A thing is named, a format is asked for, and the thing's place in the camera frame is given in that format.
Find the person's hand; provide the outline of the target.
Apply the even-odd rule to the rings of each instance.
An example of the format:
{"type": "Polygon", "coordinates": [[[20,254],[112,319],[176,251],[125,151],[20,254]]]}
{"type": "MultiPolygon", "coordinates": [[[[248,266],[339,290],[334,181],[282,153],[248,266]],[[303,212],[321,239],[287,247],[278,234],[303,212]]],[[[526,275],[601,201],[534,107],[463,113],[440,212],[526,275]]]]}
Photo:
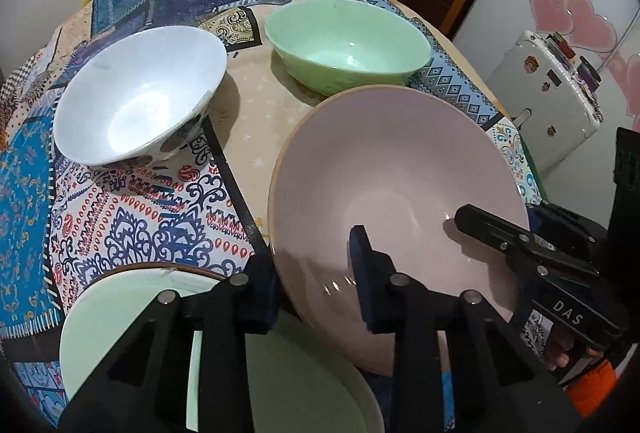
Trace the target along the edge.
{"type": "Polygon", "coordinates": [[[544,364],[550,371],[565,368],[573,358],[588,358],[590,363],[594,363],[602,357],[601,351],[576,346],[570,329],[562,323],[555,323],[552,326],[544,347],[544,364]]]}

